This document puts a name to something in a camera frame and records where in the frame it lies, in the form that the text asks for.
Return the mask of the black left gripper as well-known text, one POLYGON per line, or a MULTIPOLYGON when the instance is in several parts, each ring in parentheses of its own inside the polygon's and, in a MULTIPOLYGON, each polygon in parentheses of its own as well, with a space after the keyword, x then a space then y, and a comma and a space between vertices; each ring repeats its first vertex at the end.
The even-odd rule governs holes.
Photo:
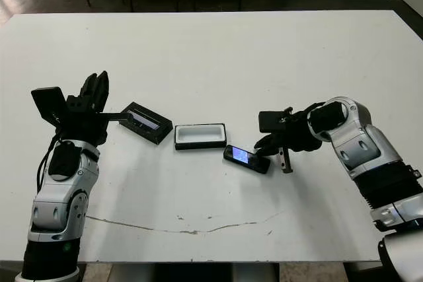
POLYGON ((96 73, 85 80, 80 96, 69 95, 67 111, 59 127, 62 139, 74 139, 99 146, 106 142, 109 122, 131 122, 132 115, 126 112, 104 113, 109 94, 108 73, 96 73))

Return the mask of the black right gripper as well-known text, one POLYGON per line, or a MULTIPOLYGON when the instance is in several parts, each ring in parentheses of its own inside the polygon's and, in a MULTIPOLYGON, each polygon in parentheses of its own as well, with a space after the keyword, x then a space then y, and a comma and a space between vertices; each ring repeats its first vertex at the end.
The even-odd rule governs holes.
POLYGON ((258 140, 254 148, 260 149, 262 157, 269 157, 280 154, 282 160, 283 173, 293 172, 289 150, 294 152, 315 151, 321 147, 321 140, 317 139, 310 132, 307 116, 317 108, 316 106, 308 106, 302 111, 292 113, 293 108, 288 107, 282 112, 281 122, 285 124, 283 133, 283 146, 281 147, 281 135, 279 133, 271 133, 258 140))

